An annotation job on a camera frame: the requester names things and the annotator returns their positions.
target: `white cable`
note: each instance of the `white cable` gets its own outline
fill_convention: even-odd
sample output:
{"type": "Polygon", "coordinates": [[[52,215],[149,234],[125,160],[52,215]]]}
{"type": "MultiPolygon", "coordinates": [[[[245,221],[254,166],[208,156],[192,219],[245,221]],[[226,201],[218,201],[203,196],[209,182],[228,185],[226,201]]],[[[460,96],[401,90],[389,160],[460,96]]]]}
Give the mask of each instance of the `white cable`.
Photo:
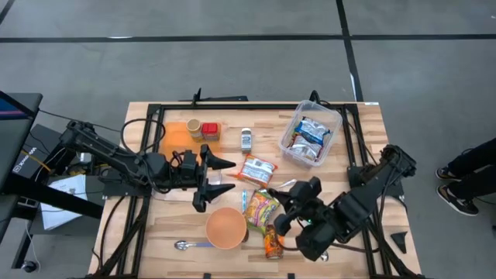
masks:
{"type": "Polygon", "coordinates": [[[29,241],[31,241],[31,244],[33,245],[33,255],[34,255],[34,259],[36,260],[36,262],[38,263],[38,271],[37,272],[40,272],[41,270],[41,263],[40,261],[38,260],[38,257],[36,256],[36,251],[34,250],[34,242],[33,242],[33,239],[31,238],[31,235],[29,234],[29,230],[28,230],[28,221],[26,220],[26,233],[28,234],[28,237],[29,237],[29,241]]]}
{"type": "MultiPolygon", "coordinates": [[[[53,160],[58,154],[60,154],[60,152],[62,152],[63,150],[65,150],[65,147],[62,148],[61,150],[59,150],[57,153],[55,153],[55,155],[53,155],[53,157],[51,157],[45,164],[48,164],[51,160],[53,160]]],[[[36,177],[34,178],[34,181],[37,182],[38,181],[38,177],[41,173],[41,170],[43,168],[41,167],[40,170],[38,170],[38,174],[36,174],[36,177]]]]}

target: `person's leg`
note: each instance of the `person's leg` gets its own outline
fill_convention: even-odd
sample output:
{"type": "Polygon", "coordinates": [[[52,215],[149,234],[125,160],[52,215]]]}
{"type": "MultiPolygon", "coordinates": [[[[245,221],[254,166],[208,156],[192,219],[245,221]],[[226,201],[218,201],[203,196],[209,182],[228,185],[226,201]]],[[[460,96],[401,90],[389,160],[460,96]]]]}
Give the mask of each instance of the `person's leg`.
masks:
{"type": "Polygon", "coordinates": [[[496,138],[459,155],[446,167],[437,170],[441,179],[461,179],[489,164],[496,164],[496,138]]]}
{"type": "Polygon", "coordinates": [[[475,216],[479,209],[472,199],[496,192],[496,166],[484,168],[476,174],[466,176],[462,181],[454,181],[437,188],[438,195],[452,208],[464,215],[475,216]]]}

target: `black pants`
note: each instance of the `black pants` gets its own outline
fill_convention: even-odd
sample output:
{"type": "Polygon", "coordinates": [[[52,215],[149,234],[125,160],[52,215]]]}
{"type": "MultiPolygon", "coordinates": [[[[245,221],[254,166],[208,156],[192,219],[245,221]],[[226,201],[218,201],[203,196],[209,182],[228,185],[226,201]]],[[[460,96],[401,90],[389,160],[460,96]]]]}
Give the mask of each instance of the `black pants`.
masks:
{"type": "Polygon", "coordinates": [[[448,189],[457,198],[471,200],[477,196],[495,193],[496,138],[459,155],[448,164],[448,168],[457,177],[464,177],[462,181],[448,185],[448,189]],[[486,168],[472,174],[482,167],[486,168]]]}

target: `red lid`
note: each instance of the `red lid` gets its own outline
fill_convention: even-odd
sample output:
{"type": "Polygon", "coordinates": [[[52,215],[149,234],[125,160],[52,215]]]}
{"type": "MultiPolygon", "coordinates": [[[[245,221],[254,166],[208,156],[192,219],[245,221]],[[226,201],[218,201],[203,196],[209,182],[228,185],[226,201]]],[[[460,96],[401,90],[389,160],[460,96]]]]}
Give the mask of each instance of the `red lid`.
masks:
{"type": "Polygon", "coordinates": [[[201,133],[217,133],[217,123],[203,123],[201,133]]]}

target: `white paper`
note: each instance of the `white paper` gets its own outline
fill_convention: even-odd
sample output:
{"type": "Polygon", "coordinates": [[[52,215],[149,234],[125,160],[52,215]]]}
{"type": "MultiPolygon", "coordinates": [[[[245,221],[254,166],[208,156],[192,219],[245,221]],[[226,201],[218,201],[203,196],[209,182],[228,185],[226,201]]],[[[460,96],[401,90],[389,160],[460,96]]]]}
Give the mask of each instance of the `white paper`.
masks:
{"type": "MultiPolygon", "coordinates": [[[[48,187],[58,191],[64,191],[68,194],[77,194],[76,197],[88,200],[86,195],[86,176],[83,174],[75,175],[66,179],[55,181],[48,185],[48,187]]],[[[71,220],[80,217],[81,214],[70,212],[67,210],[58,211],[60,208],[53,207],[52,205],[41,204],[41,214],[43,216],[43,227],[47,230],[57,228],[71,220]]]]}

